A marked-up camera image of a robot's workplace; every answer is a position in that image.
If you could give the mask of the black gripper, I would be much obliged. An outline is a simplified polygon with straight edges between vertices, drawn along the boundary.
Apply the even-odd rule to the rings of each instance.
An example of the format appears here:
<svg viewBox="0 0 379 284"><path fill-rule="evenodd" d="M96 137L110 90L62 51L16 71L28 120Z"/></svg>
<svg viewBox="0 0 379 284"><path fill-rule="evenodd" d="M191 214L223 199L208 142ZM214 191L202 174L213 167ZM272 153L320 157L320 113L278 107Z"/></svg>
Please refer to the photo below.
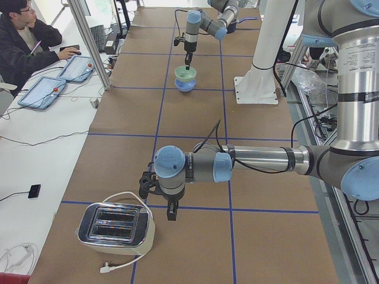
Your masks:
<svg viewBox="0 0 379 284"><path fill-rule="evenodd" d="M168 206L167 206L167 212L166 216L168 221L176 221L178 207L179 207L179 200L183 198L185 192L179 192L174 195L169 195L167 193L163 194L163 197L167 200Z"/></svg>
<svg viewBox="0 0 379 284"><path fill-rule="evenodd" d="M185 68L187 70L190 69L190 66L191 66L191 62L192 62L192 56L193 56L193 53L196 51L197 49L197 42L189 42L189 41L186 41L184 43L184 50L187 52L186 53L186 56L185 56Z"/></svg>

